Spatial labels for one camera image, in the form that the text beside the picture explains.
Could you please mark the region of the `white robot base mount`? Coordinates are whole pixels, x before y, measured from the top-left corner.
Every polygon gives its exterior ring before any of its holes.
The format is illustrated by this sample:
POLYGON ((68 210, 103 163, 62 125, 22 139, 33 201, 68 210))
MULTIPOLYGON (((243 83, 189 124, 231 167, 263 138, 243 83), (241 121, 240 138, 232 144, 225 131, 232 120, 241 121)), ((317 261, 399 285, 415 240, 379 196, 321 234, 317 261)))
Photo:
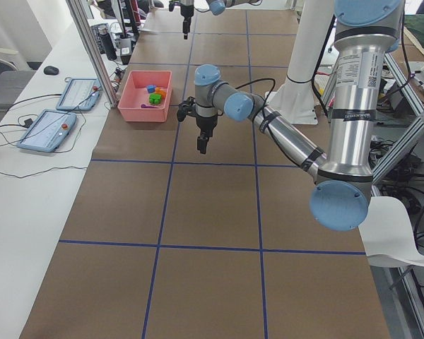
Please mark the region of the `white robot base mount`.
POLYGON ((269 106, 292 124, 317 124, 312 78, 328 41, 333 15, 333 1, 304 2, 285 83, 268 100, 269 106))

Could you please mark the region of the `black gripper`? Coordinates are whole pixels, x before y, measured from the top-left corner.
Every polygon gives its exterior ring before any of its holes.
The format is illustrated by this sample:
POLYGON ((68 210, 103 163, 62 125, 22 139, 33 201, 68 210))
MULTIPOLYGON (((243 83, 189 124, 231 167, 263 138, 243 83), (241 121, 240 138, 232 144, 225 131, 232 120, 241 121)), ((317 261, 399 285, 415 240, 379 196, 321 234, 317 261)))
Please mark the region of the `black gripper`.
POLYGON ((209 139, 218 124, 218 110, 215 107, 203 106, 196 103, 190 96, 178 104, 177 120, 183 122, 186 117, 193 117, 201 132, 197 137, 196 149, 201 154, 206 154, 209 139))
POLYGON ((169 11, 173 11, 176 6, 179 6, 180 13, 184 17, 182 32, 183 38, 187 40, 191 30, 192 17, 194 16, 194 0, 169 0, 169 11))

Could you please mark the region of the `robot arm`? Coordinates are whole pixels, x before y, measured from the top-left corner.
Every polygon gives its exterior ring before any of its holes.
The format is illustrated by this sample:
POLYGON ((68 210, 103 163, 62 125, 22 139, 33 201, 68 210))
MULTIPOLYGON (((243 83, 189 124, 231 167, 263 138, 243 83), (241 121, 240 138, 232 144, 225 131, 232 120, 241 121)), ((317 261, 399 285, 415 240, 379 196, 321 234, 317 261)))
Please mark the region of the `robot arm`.
POLYGON ((370 207, 368 155, 382 66, 399 44, 403 16, 402 1, 306 1, 285 83, 275 93, 235 88, 217 66, 204 64, 195 70, 194 96, 179 104, 177 118, 196 121, 200 153, 206 152, 219 114, 251 121, 312 177, 314 219, 331 230, 355 229, 370 207), (331 111, 319 118, 313 76, 330 33, 338 52, 331 75, 334 98, 331 111))
MULTIPOLYGON (((207 11, 211 12, 214 16, 222 14, 225 9, 232 8, 234 6, 239 6, 242 4, 249 4, 250 6, 258 6, 262 1, 257 0, 207 0, 206 4, 208 8, 205 11, 200 11, 205 13, 207 11)), ((196 11, 195 0, 179 0, 179 1, 169 1, 168 2, 168 11, 173 12, 174 9, 178 7, 180 10, 180 15, 183 17, 182 21, 182 34, 185 40, 188 39, 188 36, 191 32, 192 18, 196 11)))

